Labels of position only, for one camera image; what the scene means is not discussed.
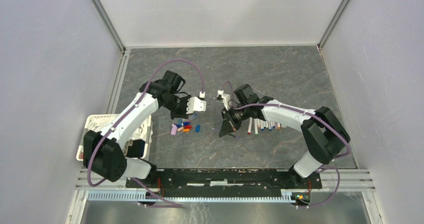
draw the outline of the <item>gray tabletop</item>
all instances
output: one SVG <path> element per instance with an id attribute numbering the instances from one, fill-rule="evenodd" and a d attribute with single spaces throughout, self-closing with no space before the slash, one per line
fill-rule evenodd
<path id="1" fill-rule="evenodd" d="M 235 135 L 240 140 L 218 137 L 224 107 L 217 102 L 217 90 L 225 80 L 237 88 L 249 84 L 262 97 L 308 109 L 326 106 L 340 118 L 336 99 L 324 63 L 315 46 L 194 47 L 132 49 L 122 84 L 116 112 L 120 113 L 135 97 L 163 62 L 182 58 L 200 67 L 205 81 L 207 108 L 199 112 L 192 125 L 200 132 L 170 134 L 170 112 L 161 108 L 152 115 L 153 137 L 149 161 L 158 168 L 289 168 L 306 151 L 302 134 L 289 127 L 259 131 L 247 135 L 245 121 Z M 162 68 L 153 80 L 166 70 L 182 76 L 187 84 L 182 91 L 197 96 L 201 81 L 197 71 L 183 62 Z M 338 159 L 334 166 L 355 168 L 351 156 Z"/>

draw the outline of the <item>robotic arm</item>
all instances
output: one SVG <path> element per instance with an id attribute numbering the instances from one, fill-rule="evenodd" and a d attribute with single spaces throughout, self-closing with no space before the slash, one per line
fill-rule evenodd
<path id="1" fill-rule="evenodd" d="M 170 110 L 171 119 L 187 119 L 188 115 L 195 111 L 206 110 L 204 92 L 200 92 L 199 97 L 188 94 L 184 97 L 177 96 L 185 83 L 180 75 L 167 70 L 162 79 L 150 83 L 143 99 L 137 102 L 147 85 L 146 82 L 134 100 L 115 120 L 100 132 L 90 130 L 85 134 L 83 165 L 89 166 L 96 146 L 103 135 L 111 131 L 95 155 L 91 170 L 111 182 L 121 177 L 148 178 L 156 166 L 142 159 L 126 157 L 123 153 L 125 144 L 140 124 L 162 106 Z"/>
<path id="2" fill-rule="evenodd" d="M 281 123 L 303 133 L 308 151 L 289 169 L 292 173 L 291 181 L 295 185 L 322 165 L 329 164 L 345 147 L 332 131 L 305 113 L 312 113 L 322 119 L 347 142 L 351 140 L 334 113 L 325 106 L 318 110 L 304 109 L 283 104 L 269 96 L 259 98 L 248 84 L 237 88 L 234 94 L 240 102 L 237 107 L 229 105 L 228 94 L 222 90 L 218 91 L 217 99 L 225 105 L 221 111 L 223 122 L 219 136 L 236 132 L 241 127 L 242 121 L 248 118 Z"/>

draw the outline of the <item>white marker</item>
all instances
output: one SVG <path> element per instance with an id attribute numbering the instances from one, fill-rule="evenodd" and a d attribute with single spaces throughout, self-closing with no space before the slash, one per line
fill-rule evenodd
<path id="1" fill-rule="evenodd" d="M 251 134 L 251 130 L 252 130 L 252 120 L 253 118 L 249 118 L 249 128 L 247 129 L 247 134 L 250 135 Z"/>
<path id="2" fill-rule="evenodd" d="M 258 119 L 254 120 L 254 135 L 258 136 Z"/>

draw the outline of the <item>wall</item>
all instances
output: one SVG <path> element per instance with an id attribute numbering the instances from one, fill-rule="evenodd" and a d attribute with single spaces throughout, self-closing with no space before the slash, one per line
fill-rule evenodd
<path id="1" fill-rule="evenodd" d="M 424 0 L 352 0 L 324 61 L 387 223 L 424 219 Z"/>
<path id="2" fill-rule="evenodd" d="M 90 0 L 0 0 L 1 223 L 64 223 L 120 51 Z"/>
<path id="3" fill-rule="evenodd" d="M 101 0 L 126 46 L 317 44 L 341 0 Z"/>

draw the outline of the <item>black mounting plate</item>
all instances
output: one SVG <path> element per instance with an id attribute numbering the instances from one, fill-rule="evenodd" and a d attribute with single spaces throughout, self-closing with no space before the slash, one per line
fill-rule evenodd
<path id="1" fill-rule="evenodd" d="M 293 186 L 287 169 L 158 168 L 155 175 L 156 179 L 160 178 L 165 190 L 164 197 L 169 198 L 281 197 L 281 189 L 305 190 L 309 188 L 308 181 L 313 189 L 323 188 L 320 174 L 316 172 L 298 186 Z M 142 188 L 133 180 L 127 180 L 125 187 Z M 158 183 L 150 187 L 158 188 Z"/>

